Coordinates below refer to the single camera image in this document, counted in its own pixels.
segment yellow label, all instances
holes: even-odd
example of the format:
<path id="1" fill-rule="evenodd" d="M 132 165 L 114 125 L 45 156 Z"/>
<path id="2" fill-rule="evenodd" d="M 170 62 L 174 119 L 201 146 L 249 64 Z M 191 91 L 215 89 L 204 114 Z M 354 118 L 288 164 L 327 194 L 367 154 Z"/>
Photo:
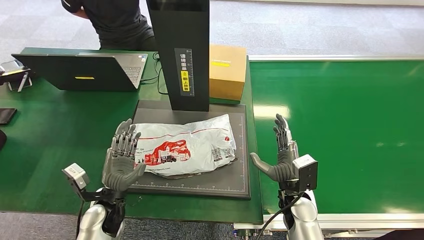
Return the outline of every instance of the yellow label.
<path id="1" fill-rule="evenodd" d="M 20 72 L 23 72 L 23 71 L 24 71 L 24 70 L 21 70 L 21 69 L 16 70 L 16 71 L 10 71 L 10 72 L 3 73 L 3 75 L 2 75 L 2 76 L 7 76 L 7 75 L 12 75 L 12 74 L 17 74 L 17 73 L 20 73 Z"/>
<path id="2" fill-rule="evenodd" d="M 76 76 L 75 79 L 94 80 L 94 77 L 92 77 L 92 76 Z"/>
<path id="3" fill-rule="evenodd" d="M 189 71 L 181 71 L 182 91 L 190 92 Z"/>
<path id="4" fill-rule="evenodd" d="M 225 62 L 217 62 L 217 61 L 213 61 L 212 65 L 214 66 L 221 66 L 221 67 L 229 67 L 230 64 L 229 63 L 225 63 Z"/>

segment laptop keyboard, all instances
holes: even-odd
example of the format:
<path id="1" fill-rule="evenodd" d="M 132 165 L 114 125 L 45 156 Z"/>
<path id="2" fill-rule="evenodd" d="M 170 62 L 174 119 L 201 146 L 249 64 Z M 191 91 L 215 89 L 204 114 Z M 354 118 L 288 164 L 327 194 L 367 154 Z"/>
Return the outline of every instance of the laptop keyboard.
<path id="1" fill-rule="evenodd" d="M 139 80 L 140 71 L 142 70 L 141 67 L 123 67 L 123 71 L 126 73 L 128 78 L 131 80 L 133 84 L 137 84 L 137 81 Z"/>

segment gray carpet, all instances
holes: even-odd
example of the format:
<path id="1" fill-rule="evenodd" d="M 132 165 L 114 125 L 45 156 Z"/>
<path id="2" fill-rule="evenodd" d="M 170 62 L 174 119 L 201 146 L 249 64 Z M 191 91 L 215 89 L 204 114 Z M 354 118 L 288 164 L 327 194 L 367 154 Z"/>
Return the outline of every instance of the gray carpet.
<path id="1" fill-rule="evenodd" d="M 145 1 L 141 12 L 148 15 Z M 424 8 L 212 0 L 210 41 L 268 55 L 424 55 Z M 0 63 L 24 47 L 98 49 L 59 0 L 0 0 Z M 73 239 L 74 216 L 0 213 L 0 239 Z M 234 239 L 230 224 L 127 220 L 124 239 Z M 285 239 L 275 233 L 263 239 Z"/>

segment barcode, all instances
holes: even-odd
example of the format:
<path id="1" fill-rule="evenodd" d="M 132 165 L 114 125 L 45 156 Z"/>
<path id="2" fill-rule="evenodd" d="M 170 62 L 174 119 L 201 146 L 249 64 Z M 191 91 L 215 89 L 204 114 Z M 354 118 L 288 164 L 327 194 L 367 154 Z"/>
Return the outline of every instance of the barcode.
<path id="1" fill-rule="evenodd" d="M 224 149 L 222 149 L 222 151 L 224 152 L 224 156 L 225 156 L 226 159 L 233 156 L 231 148 L 224 148 Z"/>
<path id="2" fill-rule="evenodd" d="M 221 156 L 221 149 L 220 148 L 212 149 L 212 158 L 213 158 L 214 162 L 220 161 L 220 160 L 223 159 L 223 157 Z"/>

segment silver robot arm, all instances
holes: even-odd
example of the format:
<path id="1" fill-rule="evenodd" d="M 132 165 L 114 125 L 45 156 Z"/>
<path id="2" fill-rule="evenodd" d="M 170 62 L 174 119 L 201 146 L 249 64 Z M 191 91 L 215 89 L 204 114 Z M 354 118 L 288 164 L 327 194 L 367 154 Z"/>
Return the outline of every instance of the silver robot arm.
<path id="1" fill-rule="evenodd" d="M 297 143 L 292 139 L 286 119 L 277 114 L 275 123 L 277 127 L 273 130 L 278 146 L 277 164 L 269 165 L 254 152 L 250 154 L 252 162 L 269 178 L 278 182 L 278 206 L 281 210 L 287 208 L 282 213 L 288 238 L 324 240 L 317 220 L 317 208 L 306 192 L 317 188 L 318 162 L 308 154 L 299 157 Z"/>
<path id="2" fill-rule="evenodd" d="M 101 179 L 105 187 L 96 192 L 86 191 L 89 178 L 76 163 L 62 170 L 74 192 L 83 201 L 91 202 L 77 229 L 77 240 L 119 239 L 123 232 L 126 191 L 146 170 L 144 163 L 134 168 L 134 154 L 141 134 L 133 134 L 136 126 L 131 123 L 128 119 L 117 127 L 106 151 Z"/>

